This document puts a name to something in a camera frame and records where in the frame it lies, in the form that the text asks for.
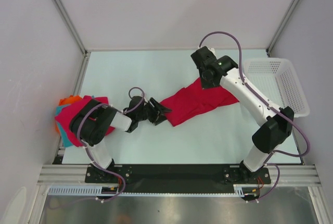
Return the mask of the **white perforated plastic basket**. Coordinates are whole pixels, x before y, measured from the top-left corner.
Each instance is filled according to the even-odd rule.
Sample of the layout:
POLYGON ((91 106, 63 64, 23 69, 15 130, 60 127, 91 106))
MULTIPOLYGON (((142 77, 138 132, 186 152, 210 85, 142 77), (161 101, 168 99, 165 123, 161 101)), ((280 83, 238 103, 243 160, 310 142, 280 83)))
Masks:
POLYGON ((283 58, 253 58, 243 62, 244 74, 274 103, 289 106, 296 118, 306 117, 310 108, 292 63, 283 58))

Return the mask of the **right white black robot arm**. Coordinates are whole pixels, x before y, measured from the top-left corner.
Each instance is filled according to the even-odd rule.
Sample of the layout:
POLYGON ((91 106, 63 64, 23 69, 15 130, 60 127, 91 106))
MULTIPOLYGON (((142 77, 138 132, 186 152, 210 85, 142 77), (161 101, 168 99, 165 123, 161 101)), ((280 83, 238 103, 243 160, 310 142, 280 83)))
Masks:
POLYGON ((259 126, 253 134, 248 156, 240 163, 240 177, 246 183, 252 183, 259 176, 259 171, 273 150, 281 145, 292 131, 293 110, 287 106, 268 105, 260 99, 261 92, 256 96, 241 80, 239 66, 229 56, 219 59, 206 46, 191 54, 198 71, 203 89, 221 86, 229 91, 249 111, 259 126))

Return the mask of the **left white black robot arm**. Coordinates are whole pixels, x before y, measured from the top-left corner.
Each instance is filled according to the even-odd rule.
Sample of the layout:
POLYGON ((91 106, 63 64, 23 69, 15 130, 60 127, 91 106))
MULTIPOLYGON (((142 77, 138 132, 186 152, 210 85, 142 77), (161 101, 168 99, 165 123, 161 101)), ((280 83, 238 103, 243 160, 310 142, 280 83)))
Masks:
POLYGON ((111 181, 115 176, 113 158, 107 151, 105 136, 110 127, 131 133, 141 121, 148 120, 153 125, 165 121, 166 114, 172 110, 157 102, 154 98, 146 100, 144 96, 131 97, 129 106, 119 111, 111 105, 89 99, 69 123, 69 130, 85 149, 93 165, 98 165, 97 176, 103 182, 111 181))

